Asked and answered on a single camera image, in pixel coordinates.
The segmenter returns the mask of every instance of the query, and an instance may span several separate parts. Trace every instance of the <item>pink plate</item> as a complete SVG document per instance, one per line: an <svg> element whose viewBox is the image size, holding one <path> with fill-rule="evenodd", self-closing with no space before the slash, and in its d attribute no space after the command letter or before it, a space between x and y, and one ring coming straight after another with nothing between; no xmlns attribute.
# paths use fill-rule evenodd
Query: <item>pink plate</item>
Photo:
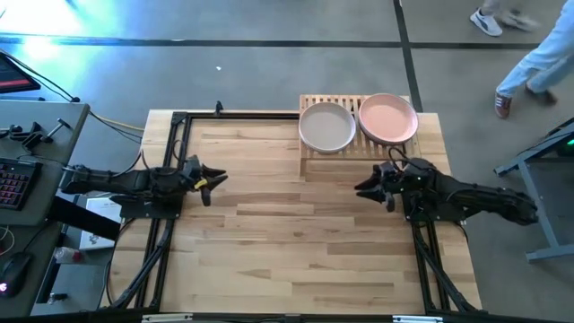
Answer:
<svg viewBox="0 0 574 323"><path fill-rule="evenodd" d="M359 108L359 125L379 144L401 144L416 133L419 119L406 100L392 94L374 94Z"/></svg>

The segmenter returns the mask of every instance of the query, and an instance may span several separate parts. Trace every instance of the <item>white bowl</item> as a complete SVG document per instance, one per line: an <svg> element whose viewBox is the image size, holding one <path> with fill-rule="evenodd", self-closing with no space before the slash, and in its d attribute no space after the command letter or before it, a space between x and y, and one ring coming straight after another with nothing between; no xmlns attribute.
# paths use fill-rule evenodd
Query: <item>white bowl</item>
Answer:
<svg viewBox="0 0 574 323"><path fill-rule="evenodd" d="M332 102L313 104L299 118L301 141L319 153L342 151L356 131L351 111Z"/></svg>

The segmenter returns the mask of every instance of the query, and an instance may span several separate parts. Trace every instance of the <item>wooden table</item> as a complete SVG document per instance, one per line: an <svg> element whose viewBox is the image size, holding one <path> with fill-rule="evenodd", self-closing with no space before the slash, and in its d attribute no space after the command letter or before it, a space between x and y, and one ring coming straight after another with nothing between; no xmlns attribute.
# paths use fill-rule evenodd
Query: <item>wooden table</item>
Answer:
<svg viewBox="0 0 574 323"><path fill-rule="evenodd" d="M150 111L142 148L151 166L162 164L172 112ZM421 157L449 173L438 115L419 120ZM423 313L410 224L352 190L372 161L309 161L304 181L292 120L196 120L188 153L230 178L213 192L211 207L187 195L161 311ZM135 221L117 245L115 298L142 264L149 225ZM437 223L437 232L446 272L480 307L463 233L452 223ZM438 303L436 293L433 299Z"/></svg>

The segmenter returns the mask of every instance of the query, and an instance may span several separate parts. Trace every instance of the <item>shoe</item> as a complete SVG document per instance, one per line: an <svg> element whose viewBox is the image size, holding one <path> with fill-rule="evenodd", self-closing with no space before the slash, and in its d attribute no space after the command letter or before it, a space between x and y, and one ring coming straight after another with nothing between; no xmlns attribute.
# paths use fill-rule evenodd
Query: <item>shoe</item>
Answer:
<svg viewBox="0 0 574 323"><path fill-rule="evenodd" d="M494 112L499 118L508 118L510 115L510 103L512 98L508 98L496 93L494 97Z"/></svg>
<svg viewBox="0 0 574 323"><path fill-rule="evenodd" d="M524 87L526 94L531 96L533 99L537 100L545 106L553 106L558 102L558 98L552 92L546 90L544 92L536 93L528 87L528 84Z"/></svg>
<svg viewBox="0 0 574 323"><path fill-rule="evenodd" d="M470 16L470 21L474 22L476 27L489 36L499 37L502 35L502 28L494 19L494 15L482 15L481 10L478 9Z"/></svg>
<svg viewBox="0 0 574 323"><path fill-rule="evenodd" d="M540 23L532 20L530 17L522 14L516 9L502 12L499 14L498 18L502 24L522 31L534 31L540 27Z"/></svg>

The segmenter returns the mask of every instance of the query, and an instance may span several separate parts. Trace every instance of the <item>white pants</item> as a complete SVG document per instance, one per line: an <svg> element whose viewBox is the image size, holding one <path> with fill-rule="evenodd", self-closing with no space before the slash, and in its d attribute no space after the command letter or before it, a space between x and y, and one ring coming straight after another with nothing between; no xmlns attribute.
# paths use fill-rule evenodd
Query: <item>white pants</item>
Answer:
<svg viewBox="0 0 574 323"><path fill-rule="evenodd" d="M574 0L568 0L554 29L510 71L496 92L512 97L516 88L528 82L530 90L541 93L559 83L574 70Z"/></svg>
<svg viewBox="0 0 574 323"><path fill-rule="evenodd" d="M481 13L484 15L493 15L500 9L500 2L502 0L484 0L484 4L481 7Z"/></svg>

